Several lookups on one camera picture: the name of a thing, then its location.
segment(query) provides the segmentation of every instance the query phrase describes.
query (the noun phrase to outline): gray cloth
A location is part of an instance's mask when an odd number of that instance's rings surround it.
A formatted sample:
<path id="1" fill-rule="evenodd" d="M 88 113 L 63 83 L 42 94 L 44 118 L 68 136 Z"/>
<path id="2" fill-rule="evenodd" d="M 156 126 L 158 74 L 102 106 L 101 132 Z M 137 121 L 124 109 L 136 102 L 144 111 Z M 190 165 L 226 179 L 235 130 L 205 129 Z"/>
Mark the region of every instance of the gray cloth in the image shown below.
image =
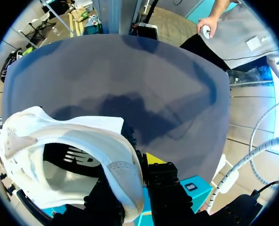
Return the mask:
<path id="1" fill-rule="evenodd" d="M 213 38 L 206 39 L 203 35 L 201 37 L 230 69 L 263 56 L 268 56 L 276 62 L 279 61 L 279 48 L 274 38 L 250 9 L 243 4 L 238 4 L 222 14 Z M 257 37 L 262 46 L 251 51 L 246 42 L 253 37 Z"/>
<path id="2" fill-rule="evenodd" d="M 142 153 L 172 161 L 180 179 L 210 182 L 228 132 L 230 87 L 220 68 L 184 49 L 97 34 L 51 43 L 12 64 L 3 120 L 34 105 L 57 120 L 123 117 Z"/>

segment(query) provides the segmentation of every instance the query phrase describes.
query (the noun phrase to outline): white sneaker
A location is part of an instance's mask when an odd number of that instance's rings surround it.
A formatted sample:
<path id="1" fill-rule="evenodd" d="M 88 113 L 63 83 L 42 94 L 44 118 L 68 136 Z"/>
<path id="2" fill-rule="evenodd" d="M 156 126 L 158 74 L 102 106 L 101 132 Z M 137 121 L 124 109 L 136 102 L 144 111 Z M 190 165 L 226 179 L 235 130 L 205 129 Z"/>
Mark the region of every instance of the white sneaker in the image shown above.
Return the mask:
<path id="1" fill-rule="evenodd" d="M 31 107 L 3 124 L 0 157 L 8 176 L 41 209 L 84 204 L 98 178 L 81 169 L 94 172 L 101 165 L 124 207 L 124 221 L 131 222 L 143 210 L 143 179 L 133 147 L 120 134 L 122 125 L 122 118 L 100 116 L 57 121 L 40 107 Z M 61 144 L 68 148 L 51 148 Z M 51 161 L 51 155 L 61 158 Z M 78 166 L 66 167 L 69 163 Z"/>

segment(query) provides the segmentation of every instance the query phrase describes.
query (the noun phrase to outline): black pants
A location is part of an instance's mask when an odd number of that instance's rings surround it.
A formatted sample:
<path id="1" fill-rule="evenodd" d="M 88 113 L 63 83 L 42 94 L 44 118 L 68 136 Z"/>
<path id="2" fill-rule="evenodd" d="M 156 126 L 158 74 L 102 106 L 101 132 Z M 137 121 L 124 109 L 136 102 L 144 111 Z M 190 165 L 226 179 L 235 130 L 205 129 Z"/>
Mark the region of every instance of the black pants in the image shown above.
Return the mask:
<path id="1" fill-rule="evenodd" d="M 202 40 L 202 38 L 198 34 L 195 34 L 191 38 L 186 40 L 180 46 L 180 48 L 183 48 L 192 53 L 195 53 L 196 55 L 215 64 L 216 66 L 223 69 L 224 71 L 227 71 L 230 69 L 219 56 L 217 56 L 210 48 L 208 48 L 208 46 L 205 44 L 205 42 Z M 248 72 L 249 70 L 251 70 L 253 68 L 258 68 L 258 67 L 262 67 L 262 66 L 267 66 L 266 56 L 263 56 L 257 60 L 246 63 L 244 65 L 238 66 L 236 68 L 233 68 L 233 70 L 241 71 L 241 72 Z"/>
<path id="2" fill-rule="evenodd" d="M 180 48 L 195 53 L 196 55 L 206 59 L 207 61 L 210 61 L 217 67 L 223 69 L 224 71 L 230 69 L 219 56 L 217 56 L 210 48 L 208 48 L 208 46 L 198 34 L 195 34 L 191 38 L 186 40 L 180 46 Z"/>

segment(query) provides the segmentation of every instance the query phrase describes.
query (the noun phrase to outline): person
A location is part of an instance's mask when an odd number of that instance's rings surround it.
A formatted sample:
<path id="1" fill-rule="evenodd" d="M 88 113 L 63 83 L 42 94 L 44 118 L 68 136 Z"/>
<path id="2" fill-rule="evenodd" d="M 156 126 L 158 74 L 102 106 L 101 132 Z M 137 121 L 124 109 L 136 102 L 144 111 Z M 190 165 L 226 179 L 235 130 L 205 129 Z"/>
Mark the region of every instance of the person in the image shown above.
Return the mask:
<path id="1" fill-rule="evenodd" d="M 233 2 L 236 6 L 224 12 Z M 210 27 L 210 39 L 201 35 L 204 25 Z M 244 68 L 248 71 L 251 68 L 245 65 L 252 67 L 254 63 L 249 63 L 266 56 L 266 63 L 279 78 L 277 40 L 270 34 L 269 28 L 238 0 L 215 0 L 210 16 L 199 20 L 197 34 L 180 47 L 203 57 L 224 71 L 243 71 Z"/>

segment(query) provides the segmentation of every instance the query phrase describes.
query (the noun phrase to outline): black bag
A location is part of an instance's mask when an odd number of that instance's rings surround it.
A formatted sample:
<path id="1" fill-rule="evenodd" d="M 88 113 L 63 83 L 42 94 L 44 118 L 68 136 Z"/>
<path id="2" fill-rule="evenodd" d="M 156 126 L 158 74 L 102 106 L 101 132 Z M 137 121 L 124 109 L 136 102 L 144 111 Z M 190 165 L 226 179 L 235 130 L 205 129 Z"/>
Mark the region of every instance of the black bag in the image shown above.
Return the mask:
<path id="1" fill-rule="evenodd" d="M 6 61 L 3 64 L 2 69 L 0 71 L 0 80 L 2 82 L 4 82 L 4 80 L 6 79 L 6 74 L 7 74 L 7 71 L 8 71 L 8 66 L 11 65 L 12 63 L 14 63 L 17 60 L 17 58 L 20 58 L 20 57 L 22 57 L 21 48 L 18 48 L 17 50 L 12 51 L 9 54 L 9 56 L 7 57 Z"/>

